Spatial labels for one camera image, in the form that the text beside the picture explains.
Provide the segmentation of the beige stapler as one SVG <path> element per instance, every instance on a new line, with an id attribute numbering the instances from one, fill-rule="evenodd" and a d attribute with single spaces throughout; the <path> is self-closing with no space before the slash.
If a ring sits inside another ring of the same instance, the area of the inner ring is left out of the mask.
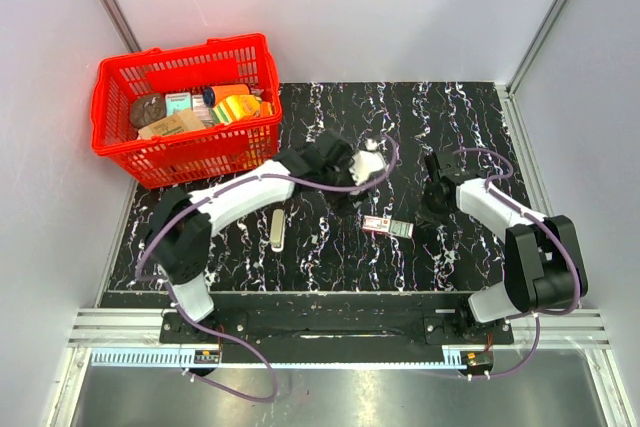
<path id="1" fill-rule="evenodd" d="M 284 248 L 285 237 L 285 212 L 283 209 L 275 209 L 272 214 L 270 226 L 270 246 L 273 252 L 281 252 Z"/>

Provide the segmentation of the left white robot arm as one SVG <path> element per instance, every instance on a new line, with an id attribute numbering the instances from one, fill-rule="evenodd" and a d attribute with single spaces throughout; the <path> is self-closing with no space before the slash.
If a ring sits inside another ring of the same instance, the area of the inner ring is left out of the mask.
<path id="1" fill-rule="evenodd" d="M 323 132 L 314 141 L 282 150 L 253 171 L 215 187 L 191 193 L 179 187 L 166 191 L 152 211 L 146 243 L 158 238 L 180 212 L 197 207 L 160 237 L 150 254 L 186 313 L 182 331 L 201 343 L 211 339 L 217 328 L 214 301 L 204 280 L 213 236 L 256 210 L 318 185 L 327 187 L 323 195 L 335 213 L 349 215 L 367 198 L 360 187 L 386 167 L 381 153 L 356 150 L 339 136 Z"/>

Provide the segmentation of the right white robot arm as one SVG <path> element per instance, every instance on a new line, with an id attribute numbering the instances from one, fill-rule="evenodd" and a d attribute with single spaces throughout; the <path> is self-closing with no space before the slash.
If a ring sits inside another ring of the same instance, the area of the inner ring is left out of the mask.
<path id="1" fill-rule="evenodd" d="M 416 225 L 434 230 L 464 213 L 503 243 L 503 279 L 470 295 L 456 312 L 456 334 L 476 343 L 503 320 L 531 313 L 567 315 L 588 292 L 588 279 L 574 223 L 549 217 L 500 191 L 495 176 L 463 169 L 454 153 L 425 158 L 428 172 Z"/>

